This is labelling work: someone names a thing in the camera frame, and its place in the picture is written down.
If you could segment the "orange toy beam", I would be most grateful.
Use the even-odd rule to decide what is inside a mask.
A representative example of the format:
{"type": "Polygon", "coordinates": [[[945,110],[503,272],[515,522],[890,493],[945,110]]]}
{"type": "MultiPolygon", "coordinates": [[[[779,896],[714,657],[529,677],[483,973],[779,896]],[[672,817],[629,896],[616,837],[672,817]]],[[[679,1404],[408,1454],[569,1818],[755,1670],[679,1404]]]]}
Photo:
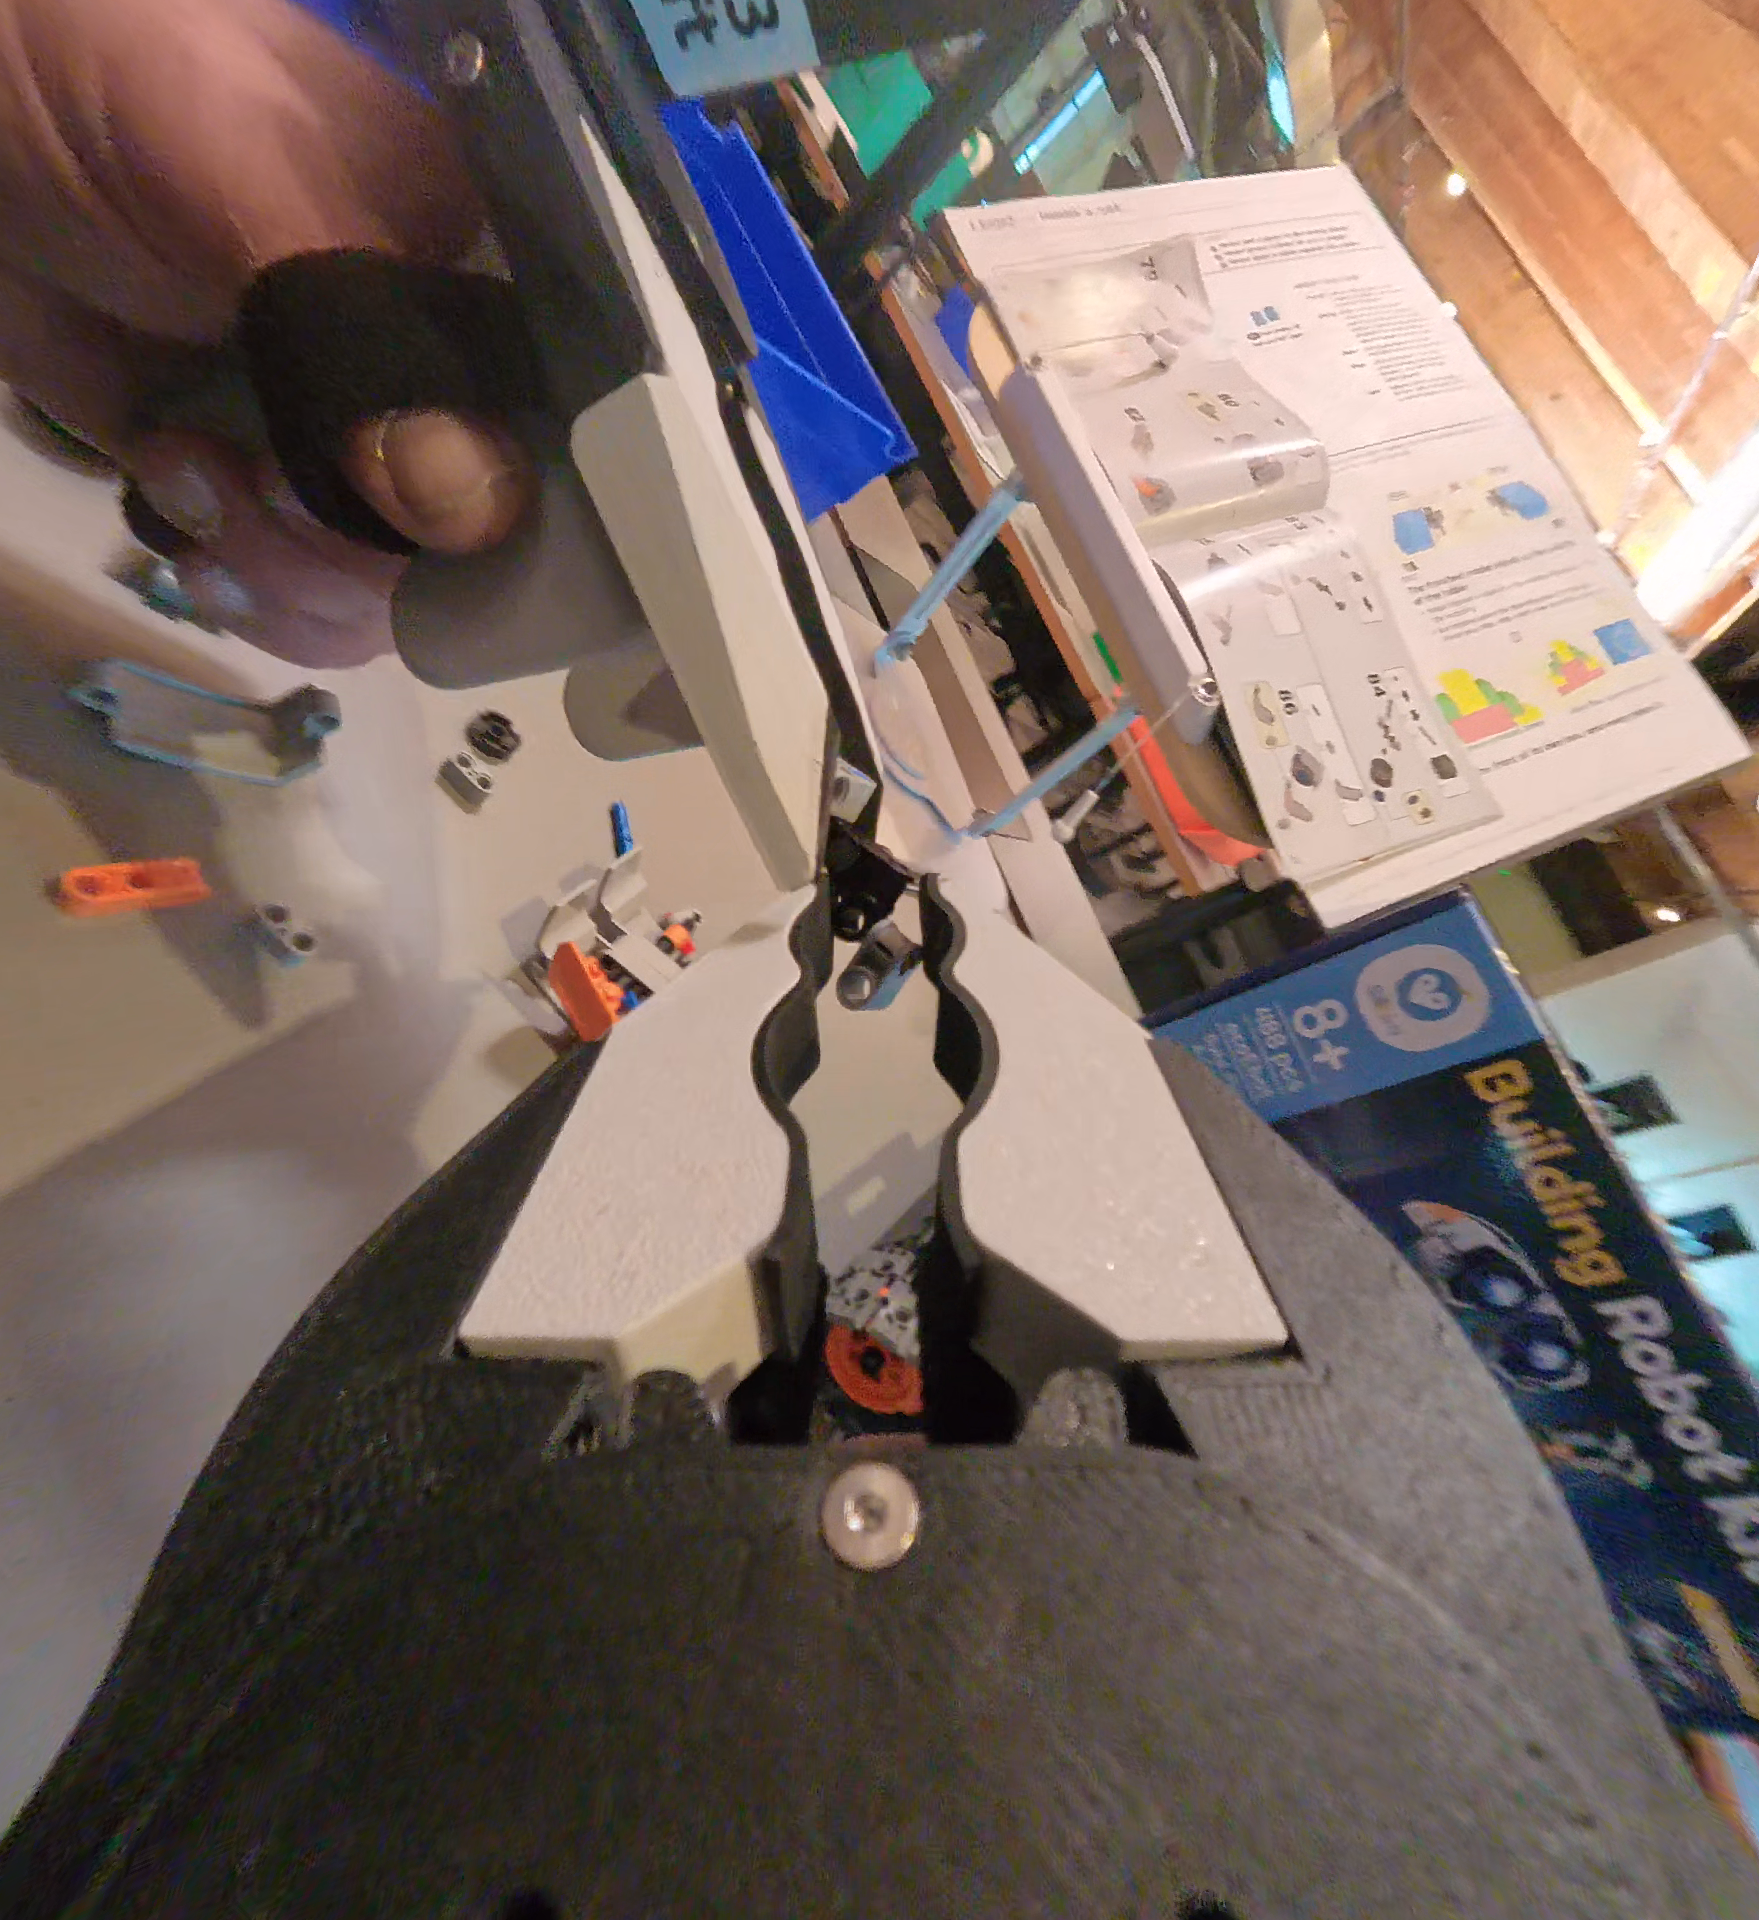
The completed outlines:
{"type": "Polygon", "coordinates": [[[50,880],[50,902],[83,920],[201,906],[215,892],[201,863],[187,855],[77,864],[50,880]]]}

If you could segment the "light blue band with connector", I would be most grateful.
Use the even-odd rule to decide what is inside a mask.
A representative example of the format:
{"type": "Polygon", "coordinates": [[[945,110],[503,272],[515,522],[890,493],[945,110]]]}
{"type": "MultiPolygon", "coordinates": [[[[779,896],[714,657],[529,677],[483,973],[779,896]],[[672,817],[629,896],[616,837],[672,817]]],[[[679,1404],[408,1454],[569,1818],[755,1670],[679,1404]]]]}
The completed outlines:
{"type": "Polygon", "coordinates": [[[340,699],[307,684],[270,701],[243,699],[132,660],[102,660],[69,697],[112,745],[177,772],[283,786],[324,764],[341,726],[340,699]]]}

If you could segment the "grey orange tracked toy robot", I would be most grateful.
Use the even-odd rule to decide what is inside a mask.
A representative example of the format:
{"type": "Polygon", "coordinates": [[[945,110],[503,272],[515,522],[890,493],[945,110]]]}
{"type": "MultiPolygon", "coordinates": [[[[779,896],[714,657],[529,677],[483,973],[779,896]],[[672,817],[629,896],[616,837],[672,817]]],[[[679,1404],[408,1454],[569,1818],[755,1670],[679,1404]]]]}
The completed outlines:
{"type": "Polygon", "coordinates": [[[929,1218],[851,1257],[826,1284],[826,1404],[849,1432],[919,1428],[924,1420],[923,1282],[929,1218]]]}

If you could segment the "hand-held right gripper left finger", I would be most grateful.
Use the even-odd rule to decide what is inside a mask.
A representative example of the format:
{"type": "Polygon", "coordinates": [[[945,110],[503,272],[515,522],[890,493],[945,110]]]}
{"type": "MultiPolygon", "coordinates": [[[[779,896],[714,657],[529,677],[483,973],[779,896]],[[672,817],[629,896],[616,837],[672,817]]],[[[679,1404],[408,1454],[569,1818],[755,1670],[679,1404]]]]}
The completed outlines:
{"type": "Polygon", "coordinates": [[[470,1353],[743,1380],[805,1351],[819,1230],[793,1097],[819,1069],[832,964],[827,889],[798,889],[581,1060],[460,1322],[470,1353]]]}

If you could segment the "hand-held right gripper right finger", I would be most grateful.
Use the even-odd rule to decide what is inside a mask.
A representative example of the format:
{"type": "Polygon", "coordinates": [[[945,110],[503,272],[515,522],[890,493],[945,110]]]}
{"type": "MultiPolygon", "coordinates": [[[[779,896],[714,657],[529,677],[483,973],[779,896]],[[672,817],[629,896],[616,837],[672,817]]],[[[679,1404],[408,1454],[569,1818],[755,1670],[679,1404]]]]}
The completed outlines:
{"type": "Polygon", "coordinates": [[[995,1369],[1277,1353],[1290,1329],[1146,1031],[1012,920],[929,878],[936,1066],[963,1103],[939,1220],[995,1369]]]}

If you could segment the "blue storage bin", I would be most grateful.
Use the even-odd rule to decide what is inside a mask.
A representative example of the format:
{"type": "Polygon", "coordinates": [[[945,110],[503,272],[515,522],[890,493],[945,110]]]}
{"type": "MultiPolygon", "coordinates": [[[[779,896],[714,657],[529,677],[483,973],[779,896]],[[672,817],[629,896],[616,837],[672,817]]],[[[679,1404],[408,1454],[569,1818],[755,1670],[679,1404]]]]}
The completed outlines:
{"type": "Polygon", "coordinates": [[[750,380],[796,497],[816,519],[919,449],[768,172],[695,101],[660,109],[750,322],[750,380]]]}

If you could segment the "grey orange toy sub-assembly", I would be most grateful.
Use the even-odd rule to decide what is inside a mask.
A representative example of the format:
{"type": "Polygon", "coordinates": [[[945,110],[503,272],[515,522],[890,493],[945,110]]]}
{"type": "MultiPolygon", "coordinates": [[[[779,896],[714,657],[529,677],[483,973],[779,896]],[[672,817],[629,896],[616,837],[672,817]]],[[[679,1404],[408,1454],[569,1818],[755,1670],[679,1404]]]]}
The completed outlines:
{"type": "Polygon", "coordinates": [[[652,908],[632,845],[547,908],[522,971],[577,1043],[598,1045],[699,960],[700,920],[652,908]]]}

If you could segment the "small black grey toy assembly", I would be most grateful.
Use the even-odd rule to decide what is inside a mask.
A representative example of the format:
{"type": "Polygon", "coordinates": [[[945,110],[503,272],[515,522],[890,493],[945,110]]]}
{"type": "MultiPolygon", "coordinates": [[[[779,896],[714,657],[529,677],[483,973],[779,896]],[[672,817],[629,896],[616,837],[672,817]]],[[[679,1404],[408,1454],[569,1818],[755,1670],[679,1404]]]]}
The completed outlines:
{"type": "Polygon", "coordinates": [[[826,780],[826,843],[821,852],[830,918],[851,957],[837,980],[849,1013],[881,1013],[906,980],[924,967],[924,947],[896,922],[901,899],[919,877],[873,837],[879,782],[839,755],[826,780]]]}

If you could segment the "instruction booklet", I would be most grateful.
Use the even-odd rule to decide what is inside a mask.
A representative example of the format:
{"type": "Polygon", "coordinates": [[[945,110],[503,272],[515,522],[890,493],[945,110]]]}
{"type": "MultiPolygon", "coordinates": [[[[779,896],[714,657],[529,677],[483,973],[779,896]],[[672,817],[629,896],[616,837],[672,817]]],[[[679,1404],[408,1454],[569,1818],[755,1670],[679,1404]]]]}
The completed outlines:
{"type": "Polygon", "coordinates": [[[941,234],[1014,476],[993,396],[1024,361],[1066,384],[1202,644],[1210,745],[1169,760],[1084,601],[1124,701],[1327,929],[1748,757],[1349,172],[963,207],[941,234]]]}

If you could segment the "blue robot kit box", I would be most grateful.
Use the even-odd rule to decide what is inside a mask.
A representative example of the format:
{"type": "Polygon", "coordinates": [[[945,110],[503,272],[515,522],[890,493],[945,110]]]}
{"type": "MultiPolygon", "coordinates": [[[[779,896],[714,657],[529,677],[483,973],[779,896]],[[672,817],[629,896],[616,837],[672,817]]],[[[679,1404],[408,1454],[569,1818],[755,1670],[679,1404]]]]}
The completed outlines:
{"type": "Polygon", "coordinates": [[[1464,896],[1146,1019],[1421,1271],[1759,1853],[1759,1384],[1464,896]]]}

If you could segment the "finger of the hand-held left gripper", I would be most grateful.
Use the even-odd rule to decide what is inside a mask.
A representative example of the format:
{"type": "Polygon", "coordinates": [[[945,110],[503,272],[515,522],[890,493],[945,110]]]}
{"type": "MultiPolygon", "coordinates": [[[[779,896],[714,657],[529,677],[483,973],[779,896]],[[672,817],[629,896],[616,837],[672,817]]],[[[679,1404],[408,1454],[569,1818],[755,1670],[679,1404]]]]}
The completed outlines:
{"type": "Polygon", "coordinates": [[[876,776],[878,757],[750,393],[637,374],[579,416],[573,453],[772,887],[814,887],[837,760],[876,776]]]}

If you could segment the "person's left hand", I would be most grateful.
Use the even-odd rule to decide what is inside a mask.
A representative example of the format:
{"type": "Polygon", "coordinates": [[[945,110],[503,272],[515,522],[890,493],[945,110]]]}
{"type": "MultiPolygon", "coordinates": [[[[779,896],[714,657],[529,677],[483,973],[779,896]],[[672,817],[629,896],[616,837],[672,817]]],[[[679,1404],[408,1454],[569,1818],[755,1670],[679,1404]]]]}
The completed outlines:
{"type": "Polygon", "coordinates": [[[210,376],[283,260],[476,260],[483,202],[444,119],[281,1],[0,1],[0,380],[181,539],[213,619],[297,665],[393,646],[401,558],[340,539],[267,461],[163,396],[210,376]]]}

